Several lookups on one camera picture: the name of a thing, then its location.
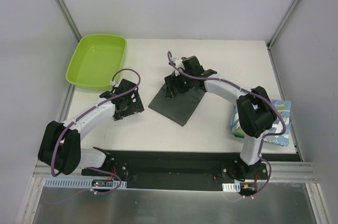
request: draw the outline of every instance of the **cable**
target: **cable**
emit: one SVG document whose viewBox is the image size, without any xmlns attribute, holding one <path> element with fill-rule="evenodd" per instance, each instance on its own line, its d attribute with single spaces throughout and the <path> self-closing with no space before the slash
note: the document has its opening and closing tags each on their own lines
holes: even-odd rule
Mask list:
<svg viewBox="0 0 338 224">
<path fill-rule="evenodd" d="M 262 191 L 262 189 L 265 188 L 265 186 L 266 186 L 266 185 L 268 184 L 268 182 L 270 181 L 271 173 L 272 173 L 272 170 L 271 170 L 271 164 L 270 164 L 267 160 L 265 160 L 265 159 L 263 159 L 263 158 L 261 157 L 261 152 L 262 152 L 262 148 L 263 148 L 264 139 L 265 139 L 265 137 L 267 137 L 267 136 L 280 136 L 280 135 L 283 135 L 283 134 L 285 133 L 285 131 L 286 131 L 286 125 L 285 125 L 285 122 L 284 122 L 282 116 L 280 115 L 280 113 L 277 111 L 277 109 L 275 108 L 275 106 L 273 106 L 273 105 L 271 104 L 271 102 L 269 102 L 269 101 L 268 101 L 266 98 L 264 98 L 263 96 L 260 96 L 260 95 L 258 95 L 258 94 L 252 93 L 251 91 L 246 90 L 246 89 L 244 89 L 244 88 L 241 88 L 239 85 L 237 85 L 237 84 L 235 84 L 235 83 L 233 83 L 233 82 L 231 82 L 231 81 L 229 81 L 229 80 L 224 80 L 224 79 L 221 79 L 221 78 L 196 77 L 196 76 L 189 75 L 189 74 L 183 72 L 182 69 L 180 70 L 179 68 L 177 68 L 177 67 L 174 65 L 173 61 L 171 60 L 171 58 L 172 58 L 173 56 L 172 56 L 172 54 L 171 54 L 170 51 L 168 51 L 167 57 L 168 57 L 169 65 L 171 65 L 176 71 L 178 71 L 178 72 L 179 72 L 180 74 L 182 74 L 183 76 L 186 76 L 186 77 L 188 77 L 188 78 L 190 78 L 190 79 L 194 79 L 194 80 L 217 80 L 217 81 L 222 81 L 222 82 L 224 82 L 224 83 L 226 83 L 226 84 L 229 84 L 229 85 L 231 85 L 231 86 L 237 88 L 238 90 L 240 90 L 240 91 L 242 91 L 242 92 L 244 92 L 244 93 L 247 93 L 247 94 L 249 94 L 249 95 L 252 95 L 252 96 L 254 96 L 254 97 L 256 97 L 256 98 L 261 99 L 261 100 L 262 100 L 263 102 L 265 102 L 265 103 L 273 110 L 273 112 L 277 115 L 278 119 L 280 120 L 280 122 L 281 122 L 281 124 L 282 124 L 282 126 L 283 126 L 283 129 L 282 129 L 281 132 L 279 132 L 279 133 L 266 133 L 266 134 L 264 134 L 263 137 L 262 137 L 262 139 L 261 139 L 261 142 L 260 142 L 260 145 L 259 145 L 259 150 L 258 150 L 258 156 L 259 156 L 259 159 L 260 159 L 261 161 L 263 161 L 263 162 L 265 162 L 265 163 L 267 163 L 267 164 L 269 165 L 269 176 L 268 176 L 268 179 L 267 179 L 267 181 L 265 182 L 265 184 L 262 186 L 262 188 L 260 188 L 255 194 L 257 194 L 258 192 Z"/>
<path fill-rule="evenodd" d="M 111 173 L 111 172 L 99 170 L 99 169 L 97 169 L 97 168 L 95 168 L 95 167 L 88 167 L 88 169 L 91 169 L 91 170 L 94 170 L 94 171 L 97 171 L 97 172 L 100 172 L 100 173 L 104 173 L 104 174 L 108 174 L 108 175 L 114 176 L 114 177 L 116 177 L 117 180 L 119 181 L 119 184 L 118 184 L 116 187 L 112 188 L 111 190 L 106 191 L 106 192 L 95 191 L 95 192 L 94 192 L 95 195 L 96 195 L 96 194 L 104 195 L 104 194 L 112 193 L 113 191 L 117 190 L 117 189 L 122 185 L 122 180 L 121 180 L 121 178 L 120 178 L 117 174 L 113 174 L 113 173 Z M 83 189 L 83 190 L 81 190 L 81 191 L 78 191 L 78 192 L 74 193 L 73 195 L 69 196 L 68 198 L 65 198 L 65 199 L 62 199 L 62 200 L 59 200 L 59 201 L 55 201 L 55 202 L 49 202 L 49 201 L 47 201 L 47 200 L 44 198 L 44 196 L 42 196 L 41 199 L 42 199 L 42 201 L 43 201 L 44 203 L 49 204 L 49 205 L 62 204 L 62 203 L 64 203 L 64 202 L 66 202 L 66 201 L 68 201 L 68 200 L 74 198 L 76 195 L 79 195 L 79 194 L 81 194 L 81 193 L 83 193 L 83 192 L 85 192 L 85 191 L 93 191 L 93 189 Z"/>
<path fill-rule="evenodd" d="M 70 123 L 70 124 L 62 131 L 62 133 L 60 134 L 60 136 L 59 136 L 59 138 L 58 138 L 58 140 L 57 140 L 57 142 L 56 142 L 56 144 L 55 144 L 55 148 L 54 148 L 53 155 L 52 155 L 52 161 L 51 161 L 51 173 L 52 173 L 52 176 L 53 176 L 53 177 L 56 177 L 56 176 L 58 176 L 58 175 L 61 173 L 60 171 L 59 171 L 58 173 L 55 173 L 55 171 L 54 171 L 54 167 L 55 167 L 55 158 L 56 158 L 56 156 L 57 156 L 57 152 L 58 152 L 58 148 L 59 148 L 60 142 L 61 142 L 61 140 L 63 139 L 63 136 L 65 135 L 66 131 L 67 131 L 70 127 L 72 127 L 76 122 L 78 122 L 80 119 L 82 119 L 85 115 L 89 114 L 90 112 L 92 112 L 93 110 L 95 110 L 97 107 L 101 106 L 102 104 L 105 104 L 106 102 L 109 102 L 109 101 L 114 100 L 114 99 L 116 99 L 116 98 L 119 98 L 119 97 L 121 97 L 121 96 L 127 95 L 127 94 L 133 92 L 136 88 L 138 88 L 139 84 L 141 83 L 141 76 L 138 74 L 138 72 L 136 72 L 135 70 L 130 69 L 130 68 L 123 68 L 123 69 L 121 69 L 121 70 L 118 70 L 118 71 L 114 74 L 114 76 L 112 77 L 112 81 L 115 79 L 116 75 L 118 75 L 120 72 L 126 71 L 126 70 L 127 70 L 127 71 L 132 71 L 133 73 L 135 73 L 135 74 L 137 75 L 137 77 L 138 77 L 138 83 L 136 84 L 135 87 L 133 87 L 133 88 L 131 88 L 131 89 L 129 89 L 129 90 L 123 92 L 122 94 L 115 95 L 115 96 L 113 96 L 113 97 L 111 97 L 111 98 L 108 98 L 108 99 L 106 99 L 106 100 L 100 102 L 97 106 L 93 106 L 93 107 L 91 107 L 90 109 L 86 110 L 84 113 L 82 113 L 79 117 L 77 117 L 77 118 L 75 119 L 75 122 L 71 122 L 71 123 Z"/>
</svg>

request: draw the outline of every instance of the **tissue box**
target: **tissue box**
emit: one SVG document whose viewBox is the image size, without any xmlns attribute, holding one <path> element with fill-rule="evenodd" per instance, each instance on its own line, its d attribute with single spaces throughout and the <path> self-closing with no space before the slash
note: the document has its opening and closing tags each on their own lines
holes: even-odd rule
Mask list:
<svg viewBox="0 0 338 224">
<path fill-rule="evenodd" d="M 284 135 L 280 136 L 267 136 L 264 141 L 269 143 L 274 143 L 280 146 L 288 146 L 289 145 L 289 133 L 290 133 L 290 109 L 291 109 L 291 102 L 290 101 L 282 101 L 282 100 L 271 100 L 271 103 L 277 108 L 278 112 L 281 114 L 285 124 L 286 124 L 286 131 Z M 231 132 L 235 135 L 235 137 L 244 138 L 245 134 L 240 127 L 239 118 L 238 118 L 238 111 L 237 107 L 235 106 L 230 126 L 232 127 Z M 279 119 L 277 119 L 272 128 L 265 133 L 275 133 L 280 132 L 282 130 L 282 125 Z"/>
</svg>

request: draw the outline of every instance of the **white connector strip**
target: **white connector strip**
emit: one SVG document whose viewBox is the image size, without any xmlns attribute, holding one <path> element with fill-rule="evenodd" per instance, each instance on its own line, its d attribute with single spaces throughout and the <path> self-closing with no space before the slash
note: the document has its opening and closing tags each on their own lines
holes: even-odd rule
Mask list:
<svg viewBox="0 0 338 224">
<path fill-rule="evenodd" d="M 235 181 L 234 183 L 223 183 L 222 188 L 224 192 L 240 192 L 241 191 L 241 185 L 238 181 Z"/>
</svg>

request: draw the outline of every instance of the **black towel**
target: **black towel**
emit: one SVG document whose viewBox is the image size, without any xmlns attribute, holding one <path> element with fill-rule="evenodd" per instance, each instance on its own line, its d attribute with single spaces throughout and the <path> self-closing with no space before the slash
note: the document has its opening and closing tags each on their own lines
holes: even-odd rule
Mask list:
<svg viewBox="0 0 338 224">
<path fill-rule="evenodd" d="M 162 86 L 148 107 L 184 126 L 202 100 L 204 91 L 190 89 L 185 94 L 177 94 L 175 98 L 166 98 L 165 90 L 166 84 Z"/>
</svg>

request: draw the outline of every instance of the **black mounting base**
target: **black mounting base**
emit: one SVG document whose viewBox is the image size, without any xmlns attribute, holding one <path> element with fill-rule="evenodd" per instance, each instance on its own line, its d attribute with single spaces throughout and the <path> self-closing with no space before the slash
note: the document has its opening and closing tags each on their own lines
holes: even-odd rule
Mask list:
<svg viewBox="0 0 338 224">
<path fill-rule="evenodd" d="M 236 166 L 239 153 L 186 153 L 105 151 L 114 157 L 104 170 L 114 169 L 128 188 L 158 190 L 222 191 L 223 183 L 233 183 L 228 172 Z M 297 154 L 263 154 L 269 161 L 300 161 Z M 260 163 L 245 177 L 266 180 L 266 165 Z M 84 169 L 82 175 L 107 176 Z"/>
</svg>

